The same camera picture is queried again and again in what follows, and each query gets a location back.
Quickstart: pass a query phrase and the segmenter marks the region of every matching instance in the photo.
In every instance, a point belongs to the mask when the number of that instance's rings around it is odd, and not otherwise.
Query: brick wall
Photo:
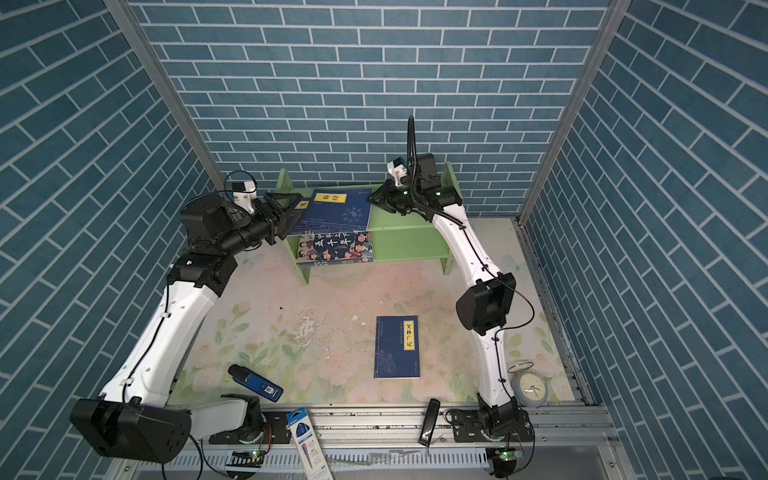
[[[768,478],[768,2],[634,0],[530,231],[639,478]]]
[[[504,217],[609,3],[204,2],[131,4],[223,171],[381,181],[414,114],[419,151],[454,163],[469,213]]]
[[[131,351],[210,181],[101,0],[0,2],[0,71],[0,478],[103,475],[69,412]]]

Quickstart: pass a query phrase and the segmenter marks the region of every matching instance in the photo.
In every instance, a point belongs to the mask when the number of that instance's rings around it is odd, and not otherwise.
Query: flower pattern
[[[537,310],[537,321],[504,332],[508,364],[534,362],[532,369],[548,384],[549,401],[573,400],[516,238],[506,236],[494,245],[476,226],[484,222],[473,219],[472,224],[488,253],[503,259],[498,265],[513,272],[517,289]],[[233,363],[282,386],[280,403],[476,401],[472,338],[454,308],[465,291],[458,268],[444,276],[434,260],[323,266],[312,270],[309,286],[302,286],[277,247],[268,254],[240,254],[238,263],[190,349],[171,404],[200,405],[226,393],[252,395],[227,374]],[[378,315],[419,316],[421,378],[373,378]],[[530,307],[513,300],[508,325],[524,316],[530,316]]]

